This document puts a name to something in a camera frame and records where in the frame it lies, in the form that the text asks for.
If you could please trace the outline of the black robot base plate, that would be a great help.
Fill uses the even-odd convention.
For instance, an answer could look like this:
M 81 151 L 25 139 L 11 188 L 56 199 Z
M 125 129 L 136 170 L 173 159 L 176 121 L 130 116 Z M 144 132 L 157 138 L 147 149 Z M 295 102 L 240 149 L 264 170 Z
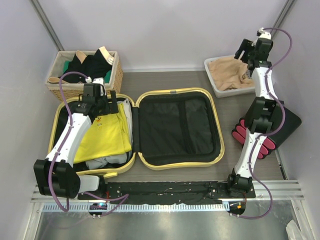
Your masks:
M 128 205 L 205 205 L 221 199 L 254 199 L 251 186 L 248 193 L 230 191 L 226 182 L 169 181 L 169 182 L 108 182 L 103 192 L 93 192 L 101 198 L 115 199 L 128 194 Z

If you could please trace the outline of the yellow hard-shell suitcase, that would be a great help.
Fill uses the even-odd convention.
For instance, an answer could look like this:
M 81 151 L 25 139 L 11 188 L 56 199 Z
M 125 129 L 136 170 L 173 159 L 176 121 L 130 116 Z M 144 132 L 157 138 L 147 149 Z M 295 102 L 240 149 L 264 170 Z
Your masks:
M 129 101 L 133 114 L 133 151 L 125 163 L 89 169 L 74 165 L 78 175 L 113 177 L 128 171 L 136 158 L 152 170 L 209 167 L 225 153 L 224 140 L 208 91 L 198 87 L 154 90 Z

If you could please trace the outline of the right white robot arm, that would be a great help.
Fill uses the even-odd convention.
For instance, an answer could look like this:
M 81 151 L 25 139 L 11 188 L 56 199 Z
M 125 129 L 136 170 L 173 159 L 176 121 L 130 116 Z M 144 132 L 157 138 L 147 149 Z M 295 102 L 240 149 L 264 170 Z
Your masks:
M 255 99 L 244 117 L 246 136 L 240 158 L 225 186 L 226 193 L 233 198 L 251 190 L 260 149 L 266 138 L 277 133 L 285 122 L 285 109 L 271 79 L 272 64 L 268 57 L 272 47 L 273 41 L 267 36 L 255 41 L 244 39 L 234 56 L 247 64 L 254 81 Z

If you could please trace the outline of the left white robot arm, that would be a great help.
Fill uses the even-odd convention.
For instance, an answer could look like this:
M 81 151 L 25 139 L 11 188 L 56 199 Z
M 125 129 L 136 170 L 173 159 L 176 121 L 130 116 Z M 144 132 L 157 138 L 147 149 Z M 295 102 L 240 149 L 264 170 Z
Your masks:
M 107 97 L 103 79 L 84 84 L 83 95 L 54 148 L 45 159 L 38 159 L 33 165 L 41 195 L 74 199 L 80 193 L 89 192 L 97 200 L 106 195 L 102 177 L 78 175 L 73 165 L 80 143 L 94 120 L 115 113 L 118 113 L 116 93 Z

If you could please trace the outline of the beige garment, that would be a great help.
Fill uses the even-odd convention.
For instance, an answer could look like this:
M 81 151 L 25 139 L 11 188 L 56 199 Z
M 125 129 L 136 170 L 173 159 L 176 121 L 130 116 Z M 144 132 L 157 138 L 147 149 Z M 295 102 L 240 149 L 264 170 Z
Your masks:
M 208 68 L 219 91 L 254 87 L 254 81 L 247 75 L 248 64 L 234 57 L 211 61 Z

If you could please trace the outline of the yellow polo shirt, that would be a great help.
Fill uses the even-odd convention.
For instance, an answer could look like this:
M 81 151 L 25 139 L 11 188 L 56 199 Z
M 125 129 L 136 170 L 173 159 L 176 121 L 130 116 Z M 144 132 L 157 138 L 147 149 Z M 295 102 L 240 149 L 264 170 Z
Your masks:
M 120 103 L 117 106 L 118 113 L 94 120 L 78 147 L 75 164 L 132 151 L 124 107 Z

